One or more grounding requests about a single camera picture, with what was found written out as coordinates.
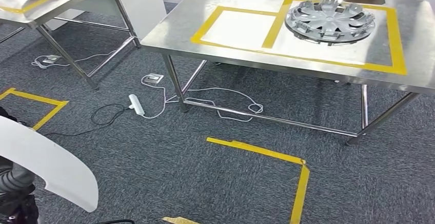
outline table leg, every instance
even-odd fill
[[[77,63],[72,59],[72,57],[59,45],[59,43],[56,42],[55,39],[41,26],[36,28],[37,31],[47,40],[47,42],[54,48],[56,51],[59,52],[59,54],[70,64],[78,73],[81,75],[86,82],[93,88],[98,89],[98,85],[95,84],[95,82],[88,77],[88,75],[85,73],[85,71],[77,65]]]
[[[389,118],[391,115],[395,114],[397,111],[399,111],[402,107],[407,105],[409,102],[414,100],[416,97],[418,97],[419,93],[413,93],[410,92],[406,94],[404,97],[402,97],[397,103],[395,103],[393,106],[391,106],[387,111],[382,113],[378,118],[376,118],[374,121],[372,121],[368,126],[366,126],[363,130],[361,130],[356,137],[351,138],[346,142],[347,146],[353,146],[358,144],[358,141],[367,133],[378,127],[381,123],[385,122],[387,118]]]
[[[367,85],[361,85],[361,126],[368,126]]]
[[[165,61],[165,65],[166,65],[166,68],[168,70],[168,74],[171,77],[172,83],[174,85],[175,93],[178,97],[181,111],[187,112],[187,106],[184,103],[183,91],[181,90],[181,85],[180,85],[180,82],[178,80],[178,77],[177,77],[177,74],[175,71],[175,67],[174,67],[174,63],[172,62],[172,58],[170,55],[166,55],[166,54],[162,54],[162,57],[163,57],[163,61]]]
[[[130,31],[130,36],[134,37],[133,43],[136,47],[140,47],[141,43],[139,42],[139,39],[137,38],[136,32],[134,31],[133,25],[131,24],[130,18],[127,15],[127,12],[125,11],[125,8],[121,2],[121,0],[115,0],[116,5],[118,6],[118,9],[120,10],[121,16],[124,20],[125,26],[127,26],[128,30]]]
[[[25,28],[18,28],[17,30],[13,31],[12,33],[6,35],[3,38],[0,38],[0,44],[7,41],[8,39],[14,37],[14,35],[18,34],[19,32],[23,31]]]

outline metal frame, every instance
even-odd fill
[[[42,35],[43,38],[62,56],[68,64],[71,65],[71,67],[83,78],[85,81],[92,87],[93,89],[98,89],[98,84],[96,84],[91,77],[93,77],[101,68],[103,68],[104,65],[106,65],[110,60],[112,60],[120,51],[122,51],[130,42],[133,42],[136,47],[140,46],[139,39],[133,29],[133,26],[130,22],[130,19],[127,15],[127,12],[125,11],[125,8],[120,0],[115,0],[116,5],[118,6],[118,9],[120,11],[120,14],[122,16],[122,19],[124,21],[124,24],[126,25],[126,28],[122,27],[116,27],[112,25],[105,25],[100,23],[93,23],[93,22],[85,22],[85,21],[79,21],[75,19],[66,19],[61,17],[54,17],[54,19],[70,22],[70,23],[77,23],[81,25],[86,26],[94,26],[94,27],[100,27],[100,28],[107,28],[112,30],[118,30],[118,31],[124,31],[129,32],[130,37],[128,37],[112,54],[110,54],[104,61],[102,61],[97,67],[95,67],[92,71],[89,73],[86,73],[75,61],[74,59],[65,51],[62,46],[59,45],[59,43],[51,36],[50,30],[47,29],[44,24],[41,24],[36,27],[36,30]],[[19,32],[23,31],[24,28],[19,28],[15,30],[14,32],[10,33],[6,37],[0,39],[0,44],[9,38],[13,37],[14,35],[18,34]]]
[[[310,128],[310,129],[320,130],[320,131],[329,132],[329,133],[346,135],[346,136],[352,137],[350,140],[348,140],[345,143],[348,146],[358,144],[358,141],[364,135],[366,135],[367,133],[369,133],[370,131],[375,129],[381,123],[385,122],[387,120],[387,118],[392,116],[394,113],[399,111],[402,107],[404,107],[406,104],[408,104],[409,102],[411,102],[413,99],[415,99],[416,97],[418,97],[420,95],[418,93],[413,93],[413,92],[406,94],[403,98],[401,98],[398,102],[396,102],[394,105],[392,105],[389,109],[387,109],[378,118],[376,118],[374,121],[369,123],[367,85],[361,85],[361,127],[362,127],[362,129],[358,133],[354,133],[354,132],[348,132],[348,131],[343,131],[343,130],[338,130],[338,129],[333,129],[333,128],[327,128],[327,127],[307,124],[307,123],[301,123],[299,121],[293,121],[293,120],[281,119],[281,118],[277,118],[277,117],[247,113],[244,111],[228,109],[228,108],[223,108],[223,107],[219,107],[219,106],[212,106],[212,105],[208,105],[208,104],[203,104],[203,103],[198,103],[195,101],[186,100],[184,95],[188,91],[189,87],[192,85],[193,81],[198,76],[199,72],[203,69],[203,67],[205,66],[205,63],[207,61],[202,60],[200,65],[197,67],[197,69],[194,71],[192,76],[189,78],[189,81],[187,81],[187,83],[182,87],[180,84],[180,81],[178,79],[178,76],[177,76],[174,64],[172,62],[171,56],[168,54],[162,54],[162,57],[163,57],[163,60],[165,62],[166,68],[168,70],[169,76],[171,77],[172,83],[174,85],[176,95],[179,98],[179,104],[180,104],[180,108],[181,108],[182,112],[188,111],[188,107],[186,105],[194,105],[194,106],[214,109],[214,110],[218,110],[218,111],[225,111],[225,112],[229,112],[229,113],[233,113],[233,114],[246,115],[246,116],[261,118],[261,119],[270,120],[270,121],[277,121],[279,123],[295,125],[295,126],[299,126],[299,127]]]
[[[16,34],[18,34],[19,32],[23,31],[25,28],[18,28],[17,30],[13,31],[12,33],[6,35],[5,37],[0,39],[0,44],[7,41],[8,39],[14,37]]]

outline carpet floor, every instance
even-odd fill
[[[168,9],[174,4],[167,4]],[[80,19],[121,25],[117,17],[84,13]],[[14,28],[0,26],[0,37]],[[114,50],[125,32],[67,24],[53,36],[76,59]],[[54,50],[37,32],[25,30],[1,45],[0,92],[20,91],[69,104],[40,130],[75,134],[96,126],[91,114],[106,104],[129,105],[136,94],[146,115],[163,105],[159,89],[141,85],[148,73],[165,75],[159,86],[173,95],[161,56],[127,47],[95,80],[91,90],[71,68],[40,69],[30,62]],[[103,57],[81,62],[87,71]],[[198,60],[174,57],[185,82]],[[221,87],[241,91],[264,105],[264,114],[357,131],[360,86],[267,70],[208,63],[193,88]],[[404,95],[369,87],[370,118]],[[220,90],[189,93],[217,105],[247,110],[245,97]],[[52,107],[18,97],[0,106],[30,124]],[[109,119],[106,110],[96,118]],[[435,223],[435,100],[421,95],[360,145],[345,147],[345,136],[253,119],[221,119],[212,110],[191,107],[188,113],[169,104],[153,120],[126,111],[105,129],[75,137],[50,139],[81,159],[100,188],[96,211],[87,213],[43,189],[35,191],[46,223],[94,223],[128,218],[140,224],[166,223],[181,216],[201,224],[286,224],[301,167],[286,161],[206,142],[207,137],[238,140],[307,161],[310,178],[301,223]]]

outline white cable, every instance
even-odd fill
[[[109,52],[109,53],[107,53],[107,54],[96,54],[96,55],[92,55],[92,56],[89,56],[89,57],[87,57],[87,58],[83,58],[83,59],[75,60],[74,62],[85,61],[85,60],[91,59],[91,58],[93,58],[93,57],[95,57],[95,56],[108,56],[108,55],[112,54],[112,53],[115,52],[115,51],[111,51],[111,52]],[[47,69],[48,67],[51,67],[51,66],[61,66],[61,67],[67,67],[67,66],[69,66],[69,64],[49,64],[49,65],[43,65],[40,61],[38,61],[39,58],[41,58],[41,57],[48,57],[48,56],[45,56],[45,55],[44,55],[44,56],[39,56],[39,57],[35,58],[35,60],[33,60],[33,62],[31,62],[30,64],[33,65],[33,66],[38,66],[38,67],[40,67],[41,69]]]
[[[141,83],[142,83],[143,85],[148,86],[148,87],[152,87],[152,88],[163,89],[163,98],[164,98],[164,102],[163,102],[163,109],[161,110],[161,112],[160,112],[159,114],[153,116],[153,117],[146,117],[146,116],[142,115],[143,118],[146,118],[146,119],[154,119],[154,118],[157,118],[158,116],[160,116],[160,115],[165,111],[165,109],[166,109],[166,104],[169,104],[169,103],[177,103],[178,100],[171,101],[172,99],[176,98],[176,96],[173,96],[173,97],[171,97],[171,98],[169,98],[169,99],[166,99],[166,88],[164,88],[164,87],[156,87],[156,86],[152,86],[152,85],[149,85],[149,84],[144,83],[144,79],[147,78],[147,77],[149,77],[149,76],[150,76],[150,75],[145,75],[144,77],[142,77],[142,79],[141,79]],[[248,105],[248,109],[249,109],[251,112],[253,112],[254,114],[260,114],[260,113],[263,112],[263,105],[262,105],[262,104],[259,104],[259,103],[255,102],[254,99],[252,99],[250,96],[248,96],[248,95],[246,95],[246,94],[244,94],[244,93],[242,93],[242,92],[239,92],[239,91],[235,91],[235,90],[231,90],[231,89],[226,89],[226,88],[219,88],[219,87],[211,87],[211,88],[205,88],[205,89],[189,89],[189,90],[187,90],[187,91],[189,91],[189,92],[198,92],[198,91],[208,91],[208,90],[224,90],[224,91],[230,91],[230,92],[238,93],[238,94],[240,94],[240,95],[243,95],[243,96],[247,97],[249,100],[251,100],[252,103],[251,103],[250,105]],[[212,103],[212,105],[216,107],[216,104],[215,104],[214,101],[212,101],[212,100],[199,99],[199,98],[194,98],[194,97],[188,97],[188,98],[186,98],[186,100],[197,100],[197,101],[209,102],[209,103]],[[252,106],[257,106],[257,107],[258,107],[258,110],[254,110],[254,109],[252,108]],[[247,120],[240,120],[240,119],[237,119],[237,118],[232,118],[232,117],[228,117],[228,116],[223,116],[223,115],[220,113],[219,110],[217,110],[217,114],[218,114],[218,116],[219,116],[220,118],[222,118],[222,119],[237,120],[237,121],[241,121],[241,122],[244,122],[244,123],[247,123],[247,122],[251,121],[252,118],[253,118],[253,117],[250,117],[250,118],[247,119]]]

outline stainless steel table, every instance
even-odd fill
[[[86,82],[92,88],[97,89],[98,85],[91,79],[91,77],[95,75],[95,73],[99,71],[106,63],[112,60],[130,42],[133,42],[137,47],[140,46],[140,43],[139,40],[137,39],[137,35],[134,32],[133,26],[131,25],[131,22],[120,0],[115,0],[115,2],[123,17],[126,28],[57,17],[59,14],[65,12],[66,10],[70,9],[73,5],[81,1],[83,0],[49,0],[44,4],[37,6],[25,13],[15,13],[15,12],[9,12],[0,9],[0,23],[11,24],[20,27],[19,29],[7,35],[3,39],[0,39],[0,43],[9,39],[10,37],[19,33],[25,28],[36,29],[47,40],[47,42],[54,49],[56,49],[56,51],[58,51],[59,54],[86,80]],[[74,59],[62,48],[62,46],[60,46],[56,42],[56,40],[50,35],[48,29],[44,27],[44,23],[48,22],[51,19],[58,19],[58,20],[67,21],[71,23],[78,23],[82,25],[125,31],[130,33],[130,37],[127,38],[118,49],[116,49],[111,55],[109,55],[95,69],[93,69],[90,73],[86,73],[74,61]]]
[[[183,0],[141,44],[150,51],[162,54],[182,111],[187,111],[187,105],[195,105],[347,135],[351,137],[347,145],[356,144],[361,137],[416,98],[419,93],[435,93],[435,20],[428,2],[342,0],[363,4],[366,9],[371,10],[377,18],[376,30],[355,44],[325,46],[296,38],[285,28],[284,16],[292,1],[298,0]],[[266,39],[258,48],[238,47],[235,43],[225,45],[222,41],[212,42],[205,39],[204,37],[219,38],[223,33],[222,30],[210,29],[217,18],[223,15],[223,11],[275,16],[266,38],[271,34],[275,36]],[[231,23],[237,21],[237,17],[236,14],[226,14],[226,22],[230,28],[226,33],[238,30]],[[270,26],[257,24],[252,30],[263,27]],[[274,50],[274,45],[284,46],[281,50],[286,53]],[[185,100],[185,93],[206,60],[201,62],[187,84],[181,87],[171,55],[360,84],[362,128],[356,133],[348,132]],[[409,93],[369,122],[367,85]]]

